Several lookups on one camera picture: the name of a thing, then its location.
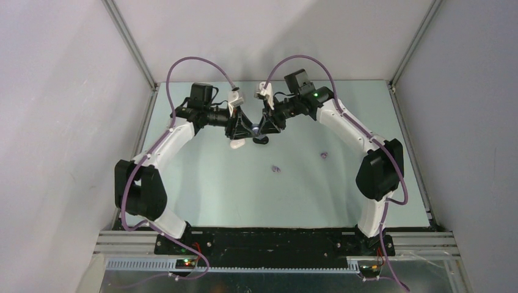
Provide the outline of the black earbud charging case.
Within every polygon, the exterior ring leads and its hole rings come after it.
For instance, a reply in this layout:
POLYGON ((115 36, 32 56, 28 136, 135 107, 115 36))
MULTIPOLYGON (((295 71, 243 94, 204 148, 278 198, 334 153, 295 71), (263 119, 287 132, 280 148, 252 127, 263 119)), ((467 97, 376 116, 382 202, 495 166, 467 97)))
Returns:
POLYGON ((267 145, 269 143, 269 138, 264 137, 254 137, 252 139, 253 143, 259 144, 259 145, 267 145))

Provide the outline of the white earbud charging case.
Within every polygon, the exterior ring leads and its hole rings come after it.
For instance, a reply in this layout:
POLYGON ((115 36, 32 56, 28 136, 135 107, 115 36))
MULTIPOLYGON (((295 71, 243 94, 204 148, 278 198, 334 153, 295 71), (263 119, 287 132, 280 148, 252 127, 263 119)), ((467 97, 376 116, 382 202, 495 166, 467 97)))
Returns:
POLYGON ((243 147, 245 144, 246 144, 246 139, 231 140, 229 143, 230 148, 233 150, 237 150, 238 148, 243 147))

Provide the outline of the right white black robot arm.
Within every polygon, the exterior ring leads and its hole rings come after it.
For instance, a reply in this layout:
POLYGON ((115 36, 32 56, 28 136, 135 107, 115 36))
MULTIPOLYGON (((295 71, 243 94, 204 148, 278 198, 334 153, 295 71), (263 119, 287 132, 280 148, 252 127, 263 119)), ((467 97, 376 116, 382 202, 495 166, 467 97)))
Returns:
POLYGON ((357 229, 362 233, 355 246, 363 255, 373 254, 380 246, 377 237, 384 229, 386 203, 392 198, 404 176, 403 146, 398 139, 385 140, 365 127, 328 87, 316 88, 304 69, 285 76, 290 91, 279 101, 271 84, 257 86, 255 97, 263 100, 260 134, 280 133, 286 120, 306 115, 326 126, 345 144, 362 155, 355 182, 367 199, 357 229))

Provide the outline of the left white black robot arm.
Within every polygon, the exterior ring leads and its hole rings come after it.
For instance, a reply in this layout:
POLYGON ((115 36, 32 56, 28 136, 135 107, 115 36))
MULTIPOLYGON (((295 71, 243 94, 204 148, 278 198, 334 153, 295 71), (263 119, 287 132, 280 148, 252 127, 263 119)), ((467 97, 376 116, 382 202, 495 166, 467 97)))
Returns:
POLYGON ((193 238, 185 233, 187 221, 174 211, 160 171, 207 125, 223 127, 233 149, 256 135, 252 122, 241 110, 244 95, 239 88, 233 87, 229 92, 225 108, 213 102, 213 90, 210 84, 194 83, 190 95, 172 112, 157 141, 132 160, 120 160, 115 165, 116 207, 122 214, 143 217, 160 232, 170 235, 169 245, 178 254, 191 251, 193 238))

